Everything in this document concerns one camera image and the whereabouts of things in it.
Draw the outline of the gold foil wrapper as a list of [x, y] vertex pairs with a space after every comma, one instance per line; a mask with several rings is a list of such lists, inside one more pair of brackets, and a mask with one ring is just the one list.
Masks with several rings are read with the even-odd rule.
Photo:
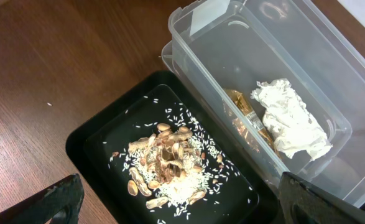
[[[243, 114], [244, 120], [248, 122], [248, 124], [260, 135], [260, 137], [265, 140], [267, 145], [276, 153], [279, 157], [279, 152], [274, 148], [274, 142], [266, 127], [263, 125], [262, 121], [254, 111], [253, 107], [244, 96], [243, 93], [237, 90], [231, 89], [223, 89], [226, 94], [229, 96], [231, 101], [236, 105], [239, 111]], [[237, 132], [241, 135], [241, 137], [248, 143], [251, 149], [260, 153], [258, 143], [256, 142], [255, 137], [252, 136], [250, 131], [244, 125], [243, 121], [239, 118], [234, 118], [233, 112], [230, 109], [224, 109], [227, 112], [228, 116], [232, 117], [232, 124], [237, 129]]]

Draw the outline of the white napkin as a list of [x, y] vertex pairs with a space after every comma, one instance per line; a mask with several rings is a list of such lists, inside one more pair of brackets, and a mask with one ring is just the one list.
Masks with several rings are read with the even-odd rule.
[[305, 151], [314, 161], [333, 147], [324, 129], [287, 79], [257, 82], [251, 98], [265, 108], [262, 123], [274, 138], [274, 148], [289, 159]]

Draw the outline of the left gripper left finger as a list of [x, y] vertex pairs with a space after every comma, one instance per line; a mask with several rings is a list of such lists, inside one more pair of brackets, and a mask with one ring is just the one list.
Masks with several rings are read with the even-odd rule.
[[0, 213], [2, 224], [77, 223], [85, 193], [72, 174]]

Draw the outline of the food scraps pile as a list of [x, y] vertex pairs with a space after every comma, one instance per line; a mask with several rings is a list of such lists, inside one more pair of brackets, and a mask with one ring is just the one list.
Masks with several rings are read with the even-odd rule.
[[258, 196], [176, 97], [143, 96], [100, 136], [131, 223], [244, 223]]

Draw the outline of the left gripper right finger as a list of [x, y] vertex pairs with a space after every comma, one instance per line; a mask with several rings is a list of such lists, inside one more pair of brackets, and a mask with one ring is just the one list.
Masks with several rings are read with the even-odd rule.
[[291, 172], [279, 182], [279, 202], [285, 223], [365, 224], [365, 211]]

